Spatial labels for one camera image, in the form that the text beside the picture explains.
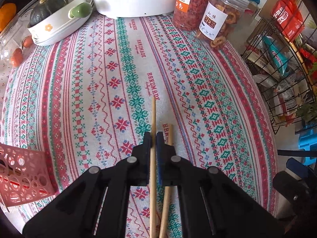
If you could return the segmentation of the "white ceramic baking dish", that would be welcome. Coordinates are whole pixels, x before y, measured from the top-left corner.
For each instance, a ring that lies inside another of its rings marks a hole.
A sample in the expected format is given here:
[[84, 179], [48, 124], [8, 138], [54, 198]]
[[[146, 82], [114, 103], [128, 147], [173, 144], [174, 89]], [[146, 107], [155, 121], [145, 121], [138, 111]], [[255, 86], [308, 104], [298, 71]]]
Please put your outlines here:
[[89, 19], [93, 6], [93, 0], [68, 0], [67, 5], [33, 27], [28, 27], [33, 42], [38, 46], [47, 46], [63, 40]]

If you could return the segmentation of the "pink plastic basket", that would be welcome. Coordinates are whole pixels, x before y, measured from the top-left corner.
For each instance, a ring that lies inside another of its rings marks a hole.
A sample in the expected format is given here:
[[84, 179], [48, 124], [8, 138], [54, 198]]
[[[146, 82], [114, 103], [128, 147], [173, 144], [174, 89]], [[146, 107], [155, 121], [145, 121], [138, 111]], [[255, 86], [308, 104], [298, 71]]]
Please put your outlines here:
[[56, 193], [45, 153], [1, 144], [1, 204], [19, 206]]

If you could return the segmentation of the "orange tangerine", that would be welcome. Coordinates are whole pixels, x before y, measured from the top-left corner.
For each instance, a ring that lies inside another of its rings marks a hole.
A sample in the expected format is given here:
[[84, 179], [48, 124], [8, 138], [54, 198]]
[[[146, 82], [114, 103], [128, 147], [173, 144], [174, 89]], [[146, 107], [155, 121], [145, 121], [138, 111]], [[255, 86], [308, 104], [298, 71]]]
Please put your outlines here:
[[6, 3], [0, 9], [0, 31], [3, 31], [8, 23], [14, 18], [17, 7], [14, 3]]

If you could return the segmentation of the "wooden chopstick on table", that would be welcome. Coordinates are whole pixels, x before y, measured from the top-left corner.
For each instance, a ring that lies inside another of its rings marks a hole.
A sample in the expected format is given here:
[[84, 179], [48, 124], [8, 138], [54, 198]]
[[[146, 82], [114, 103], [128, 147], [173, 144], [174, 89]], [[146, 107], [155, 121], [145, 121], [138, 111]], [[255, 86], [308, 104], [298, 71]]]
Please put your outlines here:
[[171, 189], [173, 185], [173, 181], [171, 180], [173, 175], [171, 170], [171, 157], [175, 154], [173, 147], [173, 126], [171, 124], [168, 125], [167, 143], [164, 141], [162, 132], [158, 132], [156, 137], [158, 139], [156, 141], [158, 149], [158, 181], [159, 184], [164, 187], [164, 199], [159, 237], [165, 237], [167, 233]]

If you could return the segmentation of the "jar of dried hawthorn rings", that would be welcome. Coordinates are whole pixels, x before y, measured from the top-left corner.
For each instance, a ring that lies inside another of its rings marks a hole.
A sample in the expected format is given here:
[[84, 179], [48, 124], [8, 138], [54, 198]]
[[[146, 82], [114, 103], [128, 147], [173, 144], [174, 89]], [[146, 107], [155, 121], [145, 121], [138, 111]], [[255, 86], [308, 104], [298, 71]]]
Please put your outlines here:
[[212, 49], [221, 48], [248, 5], [248, 0], [209, 0], [196, 37]]

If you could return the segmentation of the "dark green pumpkin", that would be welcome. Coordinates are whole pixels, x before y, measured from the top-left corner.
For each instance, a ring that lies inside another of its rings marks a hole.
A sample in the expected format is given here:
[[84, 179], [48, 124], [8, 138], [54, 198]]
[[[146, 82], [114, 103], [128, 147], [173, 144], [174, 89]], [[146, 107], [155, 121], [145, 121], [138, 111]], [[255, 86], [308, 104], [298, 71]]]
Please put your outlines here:
[[68, 3], [68, 0], [39, 0], [39, 3], [31, 11], [29, 27], [42, 22]]

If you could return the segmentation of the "jar of red dried fruit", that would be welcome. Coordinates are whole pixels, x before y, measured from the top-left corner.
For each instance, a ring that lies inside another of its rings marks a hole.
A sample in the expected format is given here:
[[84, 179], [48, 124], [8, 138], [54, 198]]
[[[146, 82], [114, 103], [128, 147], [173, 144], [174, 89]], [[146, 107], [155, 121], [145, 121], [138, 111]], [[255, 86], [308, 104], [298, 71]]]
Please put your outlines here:
[[173, 24], [184, 31], [198, 28], [209, 0], [176, 0]]

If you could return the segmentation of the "glass jar with wooden lid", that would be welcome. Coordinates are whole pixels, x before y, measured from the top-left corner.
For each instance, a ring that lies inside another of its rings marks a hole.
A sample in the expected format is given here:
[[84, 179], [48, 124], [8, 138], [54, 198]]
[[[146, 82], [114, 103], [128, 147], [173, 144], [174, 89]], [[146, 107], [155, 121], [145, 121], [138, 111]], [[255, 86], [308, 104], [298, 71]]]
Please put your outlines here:
[[29, 55], [33, 40], [27, 25], [30, 10], [24, 15], [16, 15], [1, 32], [1, 60], [12, 67], [19, 67]]

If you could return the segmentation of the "green leafy vegetables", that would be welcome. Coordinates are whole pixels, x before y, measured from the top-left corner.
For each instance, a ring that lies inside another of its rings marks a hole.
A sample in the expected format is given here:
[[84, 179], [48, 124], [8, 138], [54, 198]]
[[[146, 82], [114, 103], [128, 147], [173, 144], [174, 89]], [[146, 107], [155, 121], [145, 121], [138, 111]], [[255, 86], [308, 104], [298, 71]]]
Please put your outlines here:
[[309, 90], [304, 94], [304, 101], [299, 106], [296, 116], [306, 125], [316, 124], [316, 60], [305, 64]]

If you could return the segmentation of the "patterned striped tablecloth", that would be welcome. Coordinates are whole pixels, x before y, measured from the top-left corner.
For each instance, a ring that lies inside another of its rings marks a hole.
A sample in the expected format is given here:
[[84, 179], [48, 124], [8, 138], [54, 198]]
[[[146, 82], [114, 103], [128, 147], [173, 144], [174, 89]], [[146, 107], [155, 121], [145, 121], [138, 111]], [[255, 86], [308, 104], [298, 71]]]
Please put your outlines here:
[[151, 128], [152, 107], [179, 156], [220, 168], [275, 214], [277, 151], [248, 67], [230, 43], [212, 50], [170, 16], [95, 14], [36, 47], [9, 77], [2, 140], [46, 152], [62, 191], [89, 167], [129, 157]]

